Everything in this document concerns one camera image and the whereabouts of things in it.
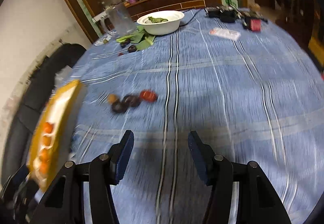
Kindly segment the yellow rimmed white tray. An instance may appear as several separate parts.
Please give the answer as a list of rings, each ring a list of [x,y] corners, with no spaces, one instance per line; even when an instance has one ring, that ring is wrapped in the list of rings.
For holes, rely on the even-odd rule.
[[[49,187],[58,171],[69,159],[70,143],[75,129],[77,116],[86,95],[86,88],[80,80],[73,80],[61,86],[49,98],[36,129],[33,133],[26,165],[29,178],[35,180],[43,192]],[[43,132],[43,124],[54,124],[51,134]],[[52,136],[52,145],[42,144],[43,135]],[[38,157],[41,149],[47,148],[51,153],[50,161],[42,163]]]

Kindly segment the orange mandarin middle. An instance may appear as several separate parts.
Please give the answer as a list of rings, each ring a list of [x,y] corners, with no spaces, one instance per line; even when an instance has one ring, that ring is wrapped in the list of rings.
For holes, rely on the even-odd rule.
[[[43,135],[42,144],[45,147],[50,147],[52,145],[52,136],[51,135]]]

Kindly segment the orange mandarin top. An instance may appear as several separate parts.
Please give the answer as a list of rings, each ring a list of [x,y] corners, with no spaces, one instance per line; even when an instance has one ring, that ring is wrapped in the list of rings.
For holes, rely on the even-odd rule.
[[[51,134],[54,130],[54,124],[50,122],[45,122],[43,124],[43,132],[45,134]]]

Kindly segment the blue plaid tablecloth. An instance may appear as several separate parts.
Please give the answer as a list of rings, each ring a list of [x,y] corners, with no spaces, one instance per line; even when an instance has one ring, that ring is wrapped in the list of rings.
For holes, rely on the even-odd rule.
[[[63,80],[80,80],[86,95],[70,159],[92,161],[134,134],[124,178],[112,187],[120,223],[201,223],[210,188],[188,148],[194,130],[229,161],[256,161],[292,223],[303,223],[323,193],[323,79],[283,29],[259,33],[187,10],[174,33],[128,53],[98,41]],[[213,28],[237,31],[230,40]],[[155,102],[114,113],[107,97],[150,90]]]

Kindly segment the dark plum left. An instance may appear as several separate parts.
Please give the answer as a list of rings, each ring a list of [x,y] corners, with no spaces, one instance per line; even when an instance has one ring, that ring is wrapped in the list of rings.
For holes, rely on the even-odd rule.
[[[128,109],[128,106],[124,102],[115,101],[112,104],[111,109],[114,113],[125,113]]]

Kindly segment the dark plum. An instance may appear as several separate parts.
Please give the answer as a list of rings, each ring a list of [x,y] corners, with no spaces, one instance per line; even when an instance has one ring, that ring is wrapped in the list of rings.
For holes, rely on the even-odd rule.
[[[112,104],[111,109],[114,113],[125,113],[128,109],[128,106],[124,102],[115,101]]]
[[[141,104],[141,99],[138,95],[125,95],[122,103],[127,107],[138,107]]]

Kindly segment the black sofa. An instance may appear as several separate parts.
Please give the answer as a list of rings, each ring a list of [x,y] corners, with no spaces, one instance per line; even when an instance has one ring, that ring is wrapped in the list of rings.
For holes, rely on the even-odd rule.
[[[73,67],[86,49],[80,44],[60,46],[32,73],[28,88],[12,119],[3,153],[1,184],[26,163],[33,132],[52,94],[55,75],[66,66]]]

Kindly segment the brown small fruit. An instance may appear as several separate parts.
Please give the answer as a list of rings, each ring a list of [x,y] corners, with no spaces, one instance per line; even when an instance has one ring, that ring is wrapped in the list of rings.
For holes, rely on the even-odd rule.
[[[110,105],[112,105],[119,101],[119,97],[116,94],[111,93],[108,95],[107,101]]]

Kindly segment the dark plum right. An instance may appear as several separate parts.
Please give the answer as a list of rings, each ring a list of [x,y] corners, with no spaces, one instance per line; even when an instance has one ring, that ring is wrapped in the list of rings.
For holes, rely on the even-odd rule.
[[[125,95],[122,103],[127,107],[138,107],[141,104],[141,99],[138,95]]]

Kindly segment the clear plastic bag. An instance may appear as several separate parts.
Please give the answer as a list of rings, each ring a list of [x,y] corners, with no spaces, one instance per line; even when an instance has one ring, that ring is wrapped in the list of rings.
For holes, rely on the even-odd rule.
[[[54,77],[54,86],[56,88],[60,87],[60,84],[70,74],[71,71],[72,68],[70,66],[65,66],[59,72],[57,72]]]

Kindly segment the red fruit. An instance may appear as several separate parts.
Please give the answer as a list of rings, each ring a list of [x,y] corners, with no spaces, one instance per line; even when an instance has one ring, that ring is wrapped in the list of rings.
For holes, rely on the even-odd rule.
[[[140,99],[147,102],[155,102],[158,99],[158,95],[150,90],[142,90],[140,92]]]

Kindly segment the white card label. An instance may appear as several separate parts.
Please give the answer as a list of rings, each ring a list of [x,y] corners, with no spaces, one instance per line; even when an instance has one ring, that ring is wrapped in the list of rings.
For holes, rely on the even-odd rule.
[[[237,40],[241,36],[241,34],[237,31],[222,28],[213,28],[209,31],[209,34],[230,40]]]

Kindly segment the red small box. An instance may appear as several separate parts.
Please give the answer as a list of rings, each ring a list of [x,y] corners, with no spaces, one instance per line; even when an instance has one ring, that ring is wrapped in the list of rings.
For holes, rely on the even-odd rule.
[[[259,18],[246,17],[243,22],[243,27],[246,30],[250,30],[252,32],[260,32],[261,31],[261,20]]]

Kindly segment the green leaves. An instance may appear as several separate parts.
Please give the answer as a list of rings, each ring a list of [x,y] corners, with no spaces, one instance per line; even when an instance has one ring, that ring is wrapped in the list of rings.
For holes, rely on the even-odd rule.
[[[116,42],[121,46],[134,45],[137,50],[145,50],[154,44],[155,35],[149,34],[144,27],[138,26],[137,29],[123,37],[117,38]]]

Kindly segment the clear glass pitcher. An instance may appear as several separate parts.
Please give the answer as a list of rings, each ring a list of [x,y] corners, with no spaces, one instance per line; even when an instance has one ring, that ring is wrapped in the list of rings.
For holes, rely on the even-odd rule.
[[[136,24],[130,17],[125,5],[120,3],[105,10],[105,15],[100,18],[103,30],[112,37],[123,37],[132,34],[136,30]],[[113,25],[112,30],[108,30],[106,19]]]

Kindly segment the black electronic devices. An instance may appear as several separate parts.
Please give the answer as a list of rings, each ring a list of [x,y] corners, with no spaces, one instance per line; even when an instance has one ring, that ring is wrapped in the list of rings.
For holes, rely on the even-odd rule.
[[[242,18],[242,14],[233,6],[206,7],[206,15],[209,18],[219,18],[224,23],[235,23],[237,19]]]

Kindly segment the white bowl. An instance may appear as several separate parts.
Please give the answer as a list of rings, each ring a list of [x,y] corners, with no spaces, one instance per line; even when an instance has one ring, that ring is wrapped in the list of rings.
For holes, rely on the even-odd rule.
[[[164,10],[140,17],[137,24],[151,35],[166,35],[175,32],[183,19],[184,13],[180,11]]]

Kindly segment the wooden sideboard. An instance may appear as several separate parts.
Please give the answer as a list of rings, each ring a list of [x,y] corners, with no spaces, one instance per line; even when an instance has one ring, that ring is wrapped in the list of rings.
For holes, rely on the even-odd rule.
[[[146,14],[157,11],[200,9],[220,4],[221,0],[141,0],[127,5],[126,8],[131,18],[136,21]]]

